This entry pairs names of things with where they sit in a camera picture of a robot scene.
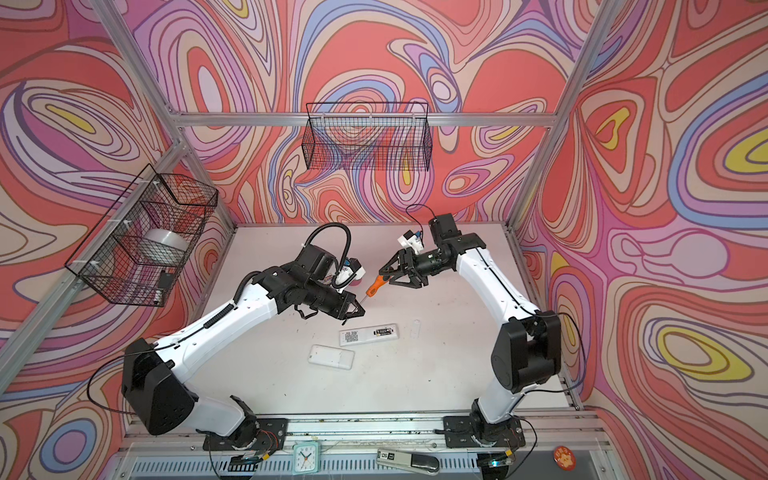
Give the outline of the orange handled screwdriver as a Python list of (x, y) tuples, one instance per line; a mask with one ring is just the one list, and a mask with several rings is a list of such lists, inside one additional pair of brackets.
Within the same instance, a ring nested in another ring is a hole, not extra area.
[(381, 287), (383, 287), (384, 285), (386, 285), (387, 283), (388, 283), (388, 281), (383, 276), (378, 275), (375, 278), (375, 280), (373, 281), (373, 283), (366, 290), (366, 296), (368, 298), (374, 297), (377, 294), (377, 292), (379, 291), (379, 289)]

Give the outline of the white remote control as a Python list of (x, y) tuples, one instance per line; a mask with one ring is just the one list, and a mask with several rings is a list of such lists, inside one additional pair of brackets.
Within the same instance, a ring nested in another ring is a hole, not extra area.
[(384, 341), (398, 340), (399, 338), (399, 329), (396, 324), (347, 329), (339, 332), (339, 346), (349, 347), (380, 343)]

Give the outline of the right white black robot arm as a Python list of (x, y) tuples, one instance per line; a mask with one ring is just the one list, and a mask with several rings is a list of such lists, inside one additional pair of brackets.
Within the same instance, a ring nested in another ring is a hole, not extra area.
[(444, 417), (446, 445), (498, 447), (512, 441), (521, 446), (525, 437), (515, 410), (527, 395), (545, 392), (545, 383), (560, 373), (563, 317), (540, 309), (516, 289), (480, 236), (463, 233), (452, 215), (435, 215), (428, 227), (434, 249), (425, 247), (423, 232), (406, 231), (398, 239), (400, 250), (379, 269), (379, 281), (420, 289), (452, 270), (473, 288), (498, 326), (490, 354), (494, 379), (468, 415)]

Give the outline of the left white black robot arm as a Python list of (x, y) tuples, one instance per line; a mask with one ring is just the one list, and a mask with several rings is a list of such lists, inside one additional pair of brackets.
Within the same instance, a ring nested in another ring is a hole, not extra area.
[(119, 358), (127, 412), (154, 436), (183, 427), (236, 450), (254, 444), (262, 428), (242, 399), (200, 396), (187, 383), (241, 335), (288, 309), (304, 320), (318, 314), (341, 322), (363, 316), (356, 295), (346, 289), (363, 274), (360, 262), (349, 255), (351, 241), (347, 225), (323, 224), (293, 261), (248, 273), (232, 298), (209, 314), (155, 342), (133, 341)]

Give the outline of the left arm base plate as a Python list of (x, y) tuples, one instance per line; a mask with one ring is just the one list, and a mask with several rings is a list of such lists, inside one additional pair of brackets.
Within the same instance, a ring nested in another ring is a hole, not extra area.
[(288, 426), (287, 418), (246, 419), (244, 425), (238, 427), (229, 436), (222, 437), (207, 433), (203, 449), (214, 452), (274, 453), (283, 449)]

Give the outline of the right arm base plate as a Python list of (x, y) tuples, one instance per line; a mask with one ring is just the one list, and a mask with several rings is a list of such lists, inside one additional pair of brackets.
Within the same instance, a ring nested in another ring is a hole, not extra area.
[(444, 416), (439, 432), (451, 449), (507, 448), (516, 451), (526, 445), (521, 422), (510, 417), (496, 424), (475, 415)]

